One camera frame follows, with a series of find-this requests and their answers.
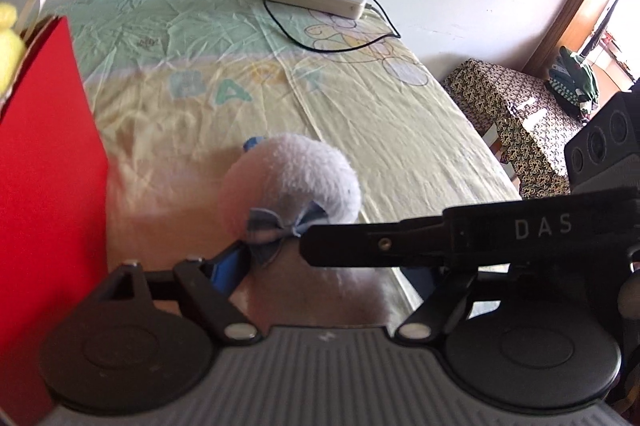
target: bed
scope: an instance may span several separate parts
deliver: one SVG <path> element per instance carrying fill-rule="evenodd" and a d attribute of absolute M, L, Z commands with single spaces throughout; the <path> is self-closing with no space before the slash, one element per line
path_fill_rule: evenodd
<path fill-rule="evenodd" d="M 387 32 L 370 11 L 357 23 L 290 6 L 273 11 L 316 48 Z M 314 54 L 288 42 L 260 0 L 76 0 L 56 12 L 70 20 L 110 158 L 110 267 L 136 258 L 146 269 L 167 269 L 227 246 L 216 192 L 254 135 L 296 132 L 341 149 L 360 179 L 361 222 L 518 198 L 478 133 L 398 40 Z M 371 301 L 384 302 L 393 328 L 416 305 L 415 294 L 398 272 L 370 276 Z M 252 315 L 250 302 L 265 295 L 250 278 L 234 302 L 268 327 L 281 317 Z M 344 301 L 333 307 L 336 315 L 325 319 L 335 322 L 318 324 L 372 319 L 339 315 Z"/>

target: patterned fabric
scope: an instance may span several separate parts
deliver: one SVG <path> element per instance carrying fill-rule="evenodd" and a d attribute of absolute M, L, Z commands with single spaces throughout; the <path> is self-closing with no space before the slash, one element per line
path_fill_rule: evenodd
<path fill-rule="evenodd" d="M 300 133 L 343 151 L 364 194 L 363 223 L 518 196 L 399 40 L 310 53 L 287 41 L 260 0 L 78 0 L 59 10 L 71 21 L 110 156 L 112 267 L 131 251 L 146 269 L 161 270 L 185 254 L 210 258 L 225 249 L 218 190 L 255 135 Z M 388 31 L 368 11 L 355 21 L 284 4 L 271 10 L 318 48 L 353 47 Z M 388 289 L 396 283 L 391 270 L 375 276 Z"/>
<path fill-rule="evenodd" d="M 574 104 L 576 107 L 580 104 L 580 102 L 578 101 L 578 95 L 575 93 L 575 91 L 569 90 L 564 83 L 556 80 L 555 78 L 550 78 L 549 83 L 551 83 L 551 86 L 554 88 L 554 90 L 564 96 L 567 101 L 572 102 L 572 104 Z"/>
<path fill-rule="evenodd" d="M 511 162 L 520 178 L 520 195 L 569 193 L 564 145 L 582 126 L 562 111 L 543 80 L 467 60 L 443 86 L 481 135 L 495 123 L 502 160 Z"/>

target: metal rivet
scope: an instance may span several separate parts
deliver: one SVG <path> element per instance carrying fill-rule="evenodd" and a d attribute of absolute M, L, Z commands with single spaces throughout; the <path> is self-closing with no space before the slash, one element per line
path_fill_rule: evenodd
<path fill-rule="evenodd" d="M 258 329 L 251 323 L 232 323 L 225 327 L 225 336 L 230 340 L 252 340 L 258 334 Z"/>
<path fill-rule="evenodd" d="M 398 333 L 407 340 L 425 340 L 431 336 L 431 327 L 424 323 L 406 323 Z"/>
<path fill-rule="evenodd" d="M 386 237 L 378 241 L 378 249 L 380 251 L 388 251 L 389 249 L 391 249 L 391 246 L 392 246 L 391 239 L 388 239 Z"/>

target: blue bow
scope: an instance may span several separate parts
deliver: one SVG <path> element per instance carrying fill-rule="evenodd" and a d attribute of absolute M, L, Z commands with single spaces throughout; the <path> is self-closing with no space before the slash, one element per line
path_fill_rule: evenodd
<path fill-rule="evenodd" d="M 280 252 L 284 240 L 300 237 L 314 224 L 328 224 L 326 212 L 311 201 L 290 226 L 284 226 L 280 216 L 264 208 L 251 208 L 246 223 L 246 240 L 251 254 L 265 266 Z"/>

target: blue fabric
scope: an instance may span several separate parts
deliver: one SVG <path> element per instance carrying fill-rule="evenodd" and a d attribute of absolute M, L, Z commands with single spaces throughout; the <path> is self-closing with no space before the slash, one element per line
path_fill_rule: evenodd
<path fill-rule="evenodd" d="M 244 151 L 249 151 L 252 148 L 254 148 L 254 146 L 257 145 L 258 143 L 260 143 L 261 141 L 264 141 L 264 137 L 262 137 L 261 135 L 257 135 L 255 137 L 250 137 L 248 140 L 246 140 L 244 142 L 244 145 L 242 145 L 242 149 Z"/>
<path fill-rule="evenodd" d="M 251 267 L 251 253 L 245 243 L 236 242 L 222 253 L 209 278 L 212 286 L 226 297 L 240 285 Z"/>
<path fill-rule="evenodd" d="M 289 226 L 283 225 L 280 216 L 271 210 L 252 208 L 246 223 L 246 243 L 254 259 L 267 265 L 280 252 L 285 239 L 300 237 L 311 226 L 327 223 L 326 212 L 313 201 Z"/>

